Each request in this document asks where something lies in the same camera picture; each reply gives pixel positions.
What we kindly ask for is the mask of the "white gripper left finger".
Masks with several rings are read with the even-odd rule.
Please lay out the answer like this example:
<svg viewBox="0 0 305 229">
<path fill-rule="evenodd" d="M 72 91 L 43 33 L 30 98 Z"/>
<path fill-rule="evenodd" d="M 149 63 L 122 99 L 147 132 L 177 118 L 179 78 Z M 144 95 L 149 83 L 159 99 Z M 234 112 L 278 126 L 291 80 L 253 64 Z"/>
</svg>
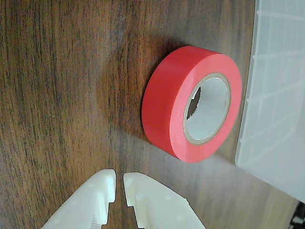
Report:
<svg viewBox="0 0 305 229">
<path fill-rule="evenodd" d="M 84 182 L 43 225 L 44 229 L 100 229 L 116 199 L 116 173 L 103 169 Z"/>
</svg>

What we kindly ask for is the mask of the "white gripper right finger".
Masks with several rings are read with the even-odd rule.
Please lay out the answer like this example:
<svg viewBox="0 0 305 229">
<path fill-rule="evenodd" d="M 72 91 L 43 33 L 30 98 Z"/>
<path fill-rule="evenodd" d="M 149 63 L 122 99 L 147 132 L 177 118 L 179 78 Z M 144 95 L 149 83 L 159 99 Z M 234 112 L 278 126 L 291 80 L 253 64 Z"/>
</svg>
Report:
<svg viewBox="0 0 305 229">
<path fill-rule="evenodd" d="M 186 198 L 157 180 L 137 172 L 123 175 L 128 207 L 140 229 L 204 229 Z"/>
</svg>

